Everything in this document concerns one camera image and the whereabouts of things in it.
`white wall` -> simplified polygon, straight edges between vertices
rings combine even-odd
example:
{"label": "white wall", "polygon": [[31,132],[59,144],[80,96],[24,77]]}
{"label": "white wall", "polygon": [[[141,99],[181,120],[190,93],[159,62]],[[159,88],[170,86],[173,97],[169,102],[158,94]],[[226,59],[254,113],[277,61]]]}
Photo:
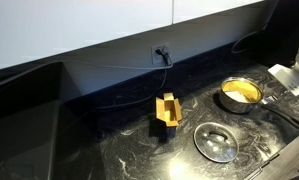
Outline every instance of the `white wall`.
{"label": "white wall", "polygon": [[[39,61],[75,60],[101,65],[152,67],[150,47],[169,42],[171,58],[178,62],[234,42],[259,29],[268,22],[276,2],[277,0],[266,0]],[[97,68],[76,63],[66,63],[66,67],[83,95],[148,72]],[[10,68],[2,71],[10,73]]]}

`black granite countertop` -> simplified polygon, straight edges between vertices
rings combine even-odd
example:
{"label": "black granite countertop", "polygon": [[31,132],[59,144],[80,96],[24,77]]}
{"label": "black granite countertop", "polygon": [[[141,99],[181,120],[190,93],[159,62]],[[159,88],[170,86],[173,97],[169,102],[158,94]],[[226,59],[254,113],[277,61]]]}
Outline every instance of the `black granite countertop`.
{"label": "black granite countertop", "polygon": [[[238,115],[219,103],[225,78],[252,78],[265,96],[278,97],[273,106],[299,119],[299,97],[285,92],[267,69],[231,55],[228,46],[176,63],[156,95],[162,98],[163,93],[173,92],[180,100],[183,118],[175,138],[168,138],[164,124],[155,118],[155,98],[113,111],[90,109],[150,95],[159,87],[163,71],[68,103],[81,116],[74,123],[82,124],[93,139],[82,143],[79,135],[73,135],[74,128],[59,129],[54,179],[243,179],[299,135],[299,130],[267,110],[256,107]],[[215,163],[197,150],[193,133],[204,122],[217,122],[234,133],[240,146],[235,160]],[[67,136],[77,140],[62,140]]]}

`electrical outlet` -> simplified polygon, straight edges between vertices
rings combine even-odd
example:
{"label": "electrical outlet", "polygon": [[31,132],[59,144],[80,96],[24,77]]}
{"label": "electrical outlet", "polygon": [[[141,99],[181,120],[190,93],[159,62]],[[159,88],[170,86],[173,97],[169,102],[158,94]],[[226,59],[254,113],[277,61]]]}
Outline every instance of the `electrical outlet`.
{"label": "electrical outlet", "polygon": [[163,60],[163,57],[156,53],[157,49],[160,49],[162,51],[162,53],[168,53],[169,56],[170,56],[170,43],[166,42],[166,43],[163,43],[163,44],[160,44],[160,45],[151,46],[152,64],[153,65],[156,65],[156,64],[164,65],[165,62]]}

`stainless steel pot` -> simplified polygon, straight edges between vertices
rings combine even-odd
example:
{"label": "stainless steel pot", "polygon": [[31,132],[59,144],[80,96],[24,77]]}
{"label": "stainless steel pot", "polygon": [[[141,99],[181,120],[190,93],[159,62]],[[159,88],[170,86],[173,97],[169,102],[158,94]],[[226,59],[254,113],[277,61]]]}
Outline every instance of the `stainless steel pot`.
{"label": "stainless steel pot", "polygon": [[263,98],[261,88],[251,80],[230,77],[221,84],[220,102],[229,111],[247,113]]}

